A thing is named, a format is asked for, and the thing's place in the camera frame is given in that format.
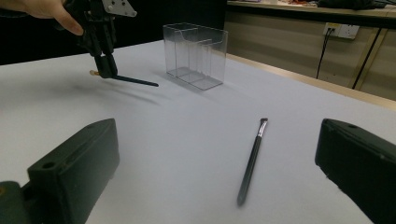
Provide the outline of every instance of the electrical outlet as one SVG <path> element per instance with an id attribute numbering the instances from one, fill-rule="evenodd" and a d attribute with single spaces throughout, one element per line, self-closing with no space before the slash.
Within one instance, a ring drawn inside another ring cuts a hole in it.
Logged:
<path id="1" fill-rule="evenodd" d="M 331 36 L 338 36 L 340 33 L 341 29 L 341 24 L 340 23 L 333 23 L 333 22 L 326 22 L 326 26 L 324 27 L 323 34 L 326 35 L 328 34 L 329 29 L 334 29 L 330 35 Z"/>
<path id="2" fill-rule="evenodd" d="M 359 26 L 343 24 L 341 26 L 340 32 L 338 33 L 338 37 L 355 39 L 358 31 L 359 31 Z"/>

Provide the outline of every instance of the white table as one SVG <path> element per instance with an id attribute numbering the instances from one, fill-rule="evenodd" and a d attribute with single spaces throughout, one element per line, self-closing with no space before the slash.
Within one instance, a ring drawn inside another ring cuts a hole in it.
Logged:
<path id="1" fill-rule="evenodd" d="M 208 91 L 165 74 L 163 42 L 116 49 L 122 76 L 92 77 L 78 55 L 0 66 L 0 180 L 84 126 L 115 118 L 120 166 L 87 223 L 371 223 L 314 158 L 320 123 L 340 119 L 396 143 L 396 112 L 228 59 Z M 269 118 L 247 201 L 236 196 L 260 119 Z"/>

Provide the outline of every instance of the robotic arm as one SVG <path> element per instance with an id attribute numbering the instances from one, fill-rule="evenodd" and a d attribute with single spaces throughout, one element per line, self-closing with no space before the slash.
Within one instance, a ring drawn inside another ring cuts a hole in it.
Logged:
<path id="1" fill-rule="evenodd" d="M 112 55 L 116 43 L 113 19 L 136 16 L 128 0 L 68 0 L 64 8 L 83 27 L 84 35 L 78 36 L 78 45 L 95 59 L 100 77 L 158 87 L 157 83 L 118 76 Z"/>

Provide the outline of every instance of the cable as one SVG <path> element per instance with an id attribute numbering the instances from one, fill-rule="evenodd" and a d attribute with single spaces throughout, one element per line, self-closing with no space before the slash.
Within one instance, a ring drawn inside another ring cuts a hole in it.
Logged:
<path id="1" fill-rule="evenodd" d="M 324 51 L 326 50 L 326 46 L 327 46 L 327 42 L 329 41 L 329 37 L 330 34 L 334 31 L 333 28 L 328 28 L 326 35 L 324 36 L 324 41 L 323 41 L 323 47 L 322 47 L 322 53 L 320 56 L 320 60 L 319 60 L 319 65 L 318 65 L 318 71 L 317 71 L 317 79 L 319 77 L 319 70 L 320 70 L 320 65 L 321 65 L 321 61 L 323 60 L 323 55 L 324 55 Z"/>
<path id="2" fill-rule="evenodd" d="M 372 44 L 372 46 L 370 47 L 369 52 L 368 52 L 367 55 L 366 55 L 366 58 L 364 59 L 363 65 L 361 66 L 361 70 L 359 71 L 359 74 L 358 74 L 358 76 L 356 77 L 355 82 L 353 83 L 352 90 L 355 90 L 356 85 L 358 85 L 358 81 L 359 81 L 359 79 L 361 78 L 361 73 L 363 72 L 363 68 L 366 66 L 367 60 L 369 59 L 369 57 L 370 57 L 370 55 L 371 55 L 371 52 L 372 52 L 372 50 L 373 50 L 373 48 L 374 48 L 374 45 L 375 45 L 376 40 L 377 40 L 378 37 L 379 37 L 379 34 L 381 33 L 381 30 L 382 30 L 381 28 L 378 29 L 378 32 L 377 32 L 376 35 L 375 35 L 373 44 Z"/>

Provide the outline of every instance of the power cord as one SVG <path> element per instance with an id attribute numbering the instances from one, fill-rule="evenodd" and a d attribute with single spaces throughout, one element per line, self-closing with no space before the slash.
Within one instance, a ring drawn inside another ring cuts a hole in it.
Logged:
<path id="1" fill-rule="evenodd" d="M 327 42 L 329 41 L 329 37 L 330 34 L 334 31 L 334 28 L 328 28 L 326 35 L 324 36 L 324 42 L 323 42 L 323 47 L 322 47 L 322 53 L 320 56 L 320 60 L 319 60 L 319 65 L 318 65 L 318 71 L 317 71 L 317 79 L 319 77 L 319 70 L 320 70 L 320 65 L 321 65 L 321 61 L 323 60 L 323 55 L 324 55 L 324 51 L 326 50 L 326 46 L 327 46 Z"/>

